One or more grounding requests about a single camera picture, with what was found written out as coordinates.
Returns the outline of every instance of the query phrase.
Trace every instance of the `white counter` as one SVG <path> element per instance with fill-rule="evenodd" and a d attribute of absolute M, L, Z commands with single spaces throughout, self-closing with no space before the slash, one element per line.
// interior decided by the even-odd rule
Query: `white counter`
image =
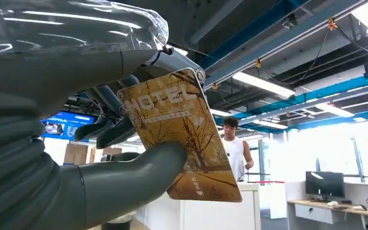
<path fill-rule="evenodd" d="M 241 203 L 172 200 L 165 193 L 136 218 L 151 230 L 260 230 L 259 185 L 238 185 Z"/>

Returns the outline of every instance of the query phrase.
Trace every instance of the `computer monitor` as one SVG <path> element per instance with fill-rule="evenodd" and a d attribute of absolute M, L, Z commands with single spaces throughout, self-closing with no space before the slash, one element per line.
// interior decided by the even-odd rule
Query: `computer monitor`
<path fill-rule="evenodd" d="M 305 193 L 344 198 L 344 174 L 339 172 L 305 172 Z"/>

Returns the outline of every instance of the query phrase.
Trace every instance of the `mouse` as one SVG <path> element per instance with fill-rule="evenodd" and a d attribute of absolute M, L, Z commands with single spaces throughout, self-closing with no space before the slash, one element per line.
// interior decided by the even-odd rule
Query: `mouse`
<path fill-rule="evenodd" d="M 331 201 L 327 204 L 328 206 L 338 206 L 338 202 L 336 201 Z"/>

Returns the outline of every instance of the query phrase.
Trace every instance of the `card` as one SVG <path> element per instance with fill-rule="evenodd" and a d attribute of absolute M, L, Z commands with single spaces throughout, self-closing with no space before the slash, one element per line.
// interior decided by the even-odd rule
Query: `card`
<path fill-rule="evenodd" d="M 192 69 L 151 79 L 117 94 L 146 149 L 165 141 L 179 141 L 185 148 L 187 163 L 167 190 L 172 199 L 242 201 Z"/>

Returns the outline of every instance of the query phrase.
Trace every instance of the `man's arm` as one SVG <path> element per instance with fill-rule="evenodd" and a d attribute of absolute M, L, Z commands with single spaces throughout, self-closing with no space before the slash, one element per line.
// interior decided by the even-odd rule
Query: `man's arm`
<path fill-rule="evenodd" d="M 245 157 L 246 160 L 246 169 L 250 169 L 253 167 L 254 162 L 252 159 L 252 155 L 250 154 L 250 148 L 249 145 L 246 141 L 243 141 L 243 156 Z"/>

